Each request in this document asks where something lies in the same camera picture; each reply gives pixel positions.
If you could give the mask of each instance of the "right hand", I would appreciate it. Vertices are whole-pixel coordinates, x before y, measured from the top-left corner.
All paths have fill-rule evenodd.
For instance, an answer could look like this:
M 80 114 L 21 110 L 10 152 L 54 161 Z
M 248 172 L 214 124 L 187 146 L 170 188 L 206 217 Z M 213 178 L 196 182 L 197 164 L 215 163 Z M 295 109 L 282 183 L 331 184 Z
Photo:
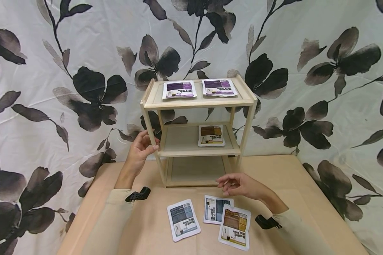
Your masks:
M 246 196 L 262 201 L 273 214 L 288 210 L 277 194 L 264 184 L 243 173 L 226 174 L 216 180 L 218 188 L 223 188 L 224 196 Z

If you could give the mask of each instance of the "hand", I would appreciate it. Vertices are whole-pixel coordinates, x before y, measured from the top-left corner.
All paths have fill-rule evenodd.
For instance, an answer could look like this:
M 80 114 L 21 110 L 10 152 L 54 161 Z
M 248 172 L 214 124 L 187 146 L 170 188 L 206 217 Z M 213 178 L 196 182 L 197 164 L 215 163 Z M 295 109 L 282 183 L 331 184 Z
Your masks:
M 224 196 L 246 196 L 263 202 L 273 214 L 288 210 L 284 202 L 264 184 L 242 173 L 226 174 L 216 180 Z
M 125 164 L 122 167 L 115 188 L 132 188 L 133 181 L 140 174 L 145 165 L 146 158 L 159 149 L 159 139 L 155 137 L 155 146 L 151 145 L 148 131 L 142 131 L 136 136 L 130 146 Z

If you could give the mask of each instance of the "black flower print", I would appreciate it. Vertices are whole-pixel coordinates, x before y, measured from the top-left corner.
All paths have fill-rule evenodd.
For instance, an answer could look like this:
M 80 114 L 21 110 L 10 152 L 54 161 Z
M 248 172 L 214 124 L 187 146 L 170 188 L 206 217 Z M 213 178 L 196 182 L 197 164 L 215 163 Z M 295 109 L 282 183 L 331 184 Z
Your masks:
M 139 49 L 140 62 L 149 69 L 140 69 L 135 73 L 136 88 L 145 91 L 151 79 L 157 80 L 157 74 L 167 80 L 167 77 L 179 70 L 180 55 L 172 47 L 167 47 L 159 58 L 159 49 L 150 35 L 145 35 Z
M 62 186 L 62 172 L 48 175 L 47 168 L 37 167 L 27 183 L 22 174 L 0 171 L 0 200 L 3 201 L 0 202 L 0 241 L 5 239 L 0 244 L 0 254 L 11 255 L 18 238 L 26 231 L 42 233 L 54 221 L 55 213 L 68 212 L 62 208 L 41 207 Z
M 102 73 L 81 67 L 73 77 L 73 84 L 81 96 L 64 87 L 55 88 L 52 92 L 61 104 L 78 115 L 80 127 L 93 132 L 101 126 L 101 122 L 106 125 L 116 123 L 117 110 L 106 104 L 126 101 L 126 82 L 120 75 L 111 76 L 105 89 L 105 76 Z
M 310 86 L 325 83 L 336 70 L 338 77 L 334 87 L 337 97 L 346 86 L 346 75 L 369 71 L 370 67 L 379 61 L 382 52 L 379 46 L 373 43 L 352 53 L 358 39 L 359 30 L 356 27 L 345 30 L 327 52 L 327 57 L 332 61 L 312 67 L 305 78 L 305 83 Z
M 258 97 L 263 99 L 275 99 L 285 91 L 288 81 L 288 69 L 280 68 L 272 71 L 274 65 L 267 57 L 267 54 L 262 54 L 256 60 L 252 61 L 245 71 L 245 83 L 251 91 Z M 241 109 L 244 111 L 244 116 L 247 118 L 248 107 L 236 107 L 235 111 Z M 261 110 L 261 101 L 258 99 L 254 115 Z
M 339 167 L 323 160 L 318 165 L 318 176 L 310 164 L 304 163 L 303 166 L 342 218 L 351 221 L 361 220 L 363 217 L 362 210 L 354 202 L 347 199 L 347 194 L 352 190 L 352 183 Z
M 187 11 L 190 16 L 207 17 L 222 43 L 228 43 L 231 39 L 230 33 L 235 25 L 235 14 L 224 9 L 230 2 L 232 0 L 172 0 L 178 11 Z
M 302 135 L 313 147 L 326 150 L 331 147 L 326 137 L 333 134 L 333 124 L 320 119 L 324 118 L 327 113 L 328 103 L 320 101 L 310 107 L 306 114 L 302 107 L 288 110 L 282 123 L 282 129 L 277 118 L 270 118 L 265 129 L 259 126 L 253 128 L 254 132 L 264 139 L 284 136 L 284 146 L 288 148 L 297 147 Z

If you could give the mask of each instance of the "shelf top tier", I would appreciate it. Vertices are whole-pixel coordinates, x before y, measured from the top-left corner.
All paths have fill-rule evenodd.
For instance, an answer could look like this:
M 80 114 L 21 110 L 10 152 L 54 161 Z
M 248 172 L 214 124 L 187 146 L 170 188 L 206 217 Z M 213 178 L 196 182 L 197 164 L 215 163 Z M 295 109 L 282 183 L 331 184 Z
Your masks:
M 206 107 L 237 107 L 249 106 L 256 100 L 254 93 L 248 88 L 240 75 L 235 78 L 225 78 L 232 80 L 238 95 L 234 97 L 215 97 L 203 95 L 201 80 L 193 80 L 196 87 L 197 96 L 193 98 L 172 98 L 162 99 L 163 84 L 167 81 L 151 80 L 145 95 L 141 100 L 143 107 L 148 110 L 157 109 L 179 109 L 179 108 L 206 108 Z

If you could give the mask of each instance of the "floral backdrop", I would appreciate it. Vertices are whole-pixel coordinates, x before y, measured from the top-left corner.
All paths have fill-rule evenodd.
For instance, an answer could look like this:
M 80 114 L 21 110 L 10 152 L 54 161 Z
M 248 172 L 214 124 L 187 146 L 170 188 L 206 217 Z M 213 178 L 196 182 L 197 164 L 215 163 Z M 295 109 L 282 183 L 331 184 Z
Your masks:
M 1 0 L 0 254 L 57 252 L 98 168 L 145 128 L 152 78 L 237 74 L 259 98 L 253 126 L 235 116 L 247 154 L 297 155 L 383 254 L 383 0 Z

